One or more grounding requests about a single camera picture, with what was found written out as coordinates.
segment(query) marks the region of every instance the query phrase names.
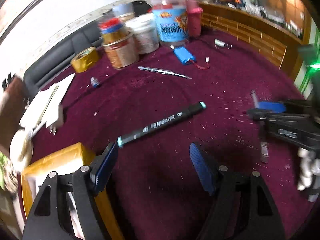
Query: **black leather chair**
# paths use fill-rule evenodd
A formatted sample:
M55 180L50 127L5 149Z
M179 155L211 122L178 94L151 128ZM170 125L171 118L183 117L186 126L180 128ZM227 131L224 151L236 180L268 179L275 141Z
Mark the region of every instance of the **black leather chair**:
M100 36L96 21L90 22L64 38L33 63L24 74L30 101L42 87L70 65L74 56L89 47L100 47Z

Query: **pink tumbler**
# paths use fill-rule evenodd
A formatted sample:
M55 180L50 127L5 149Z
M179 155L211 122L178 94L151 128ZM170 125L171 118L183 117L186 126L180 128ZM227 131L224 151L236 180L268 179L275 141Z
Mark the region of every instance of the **pink tumbler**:
M203 10L198 6L198 2L196 0L187 0L186 5L189 36L199 37L201 33L201 13Z

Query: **yellow tape roll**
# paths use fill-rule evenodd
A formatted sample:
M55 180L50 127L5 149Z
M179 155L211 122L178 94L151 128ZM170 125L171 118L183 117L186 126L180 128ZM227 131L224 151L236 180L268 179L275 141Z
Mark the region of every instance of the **yellow tape roll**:
M98 60L99 56L96 51L96 47L90 47L84 51L81 51L77 56L75 56L71 60L71 64L76 73L81 73L92 67Z

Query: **black marker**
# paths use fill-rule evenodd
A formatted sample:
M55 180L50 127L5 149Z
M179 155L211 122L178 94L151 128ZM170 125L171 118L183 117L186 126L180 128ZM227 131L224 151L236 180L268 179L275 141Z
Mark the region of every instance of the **black marker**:
M182 110L176 114L170 115L167 118L164 118L158 122L154 122L151 125L148 125L139 130L133 131L130 134L122 135L118 137L118 146L122 148L126 143L134 141L138 138L141 138L144 135L150 134L156 130L165 128L171 124L180 122L188 117L193 116L194 114L199 113L200 111L206 109L204 102L198 102L194 105L189 106L187 109Z

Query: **wooden headboard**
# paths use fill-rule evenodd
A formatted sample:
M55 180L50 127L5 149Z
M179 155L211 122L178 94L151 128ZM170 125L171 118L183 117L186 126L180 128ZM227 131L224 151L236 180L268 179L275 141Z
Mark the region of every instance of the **wooden headboard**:
M297 49L302 44L308 44L310 38L311 16L308 12L305 15L304 37L300 40L284 28L246 12L224 5L199 5L203 9L202 25L224 31L249 43L295 80L302 64Z

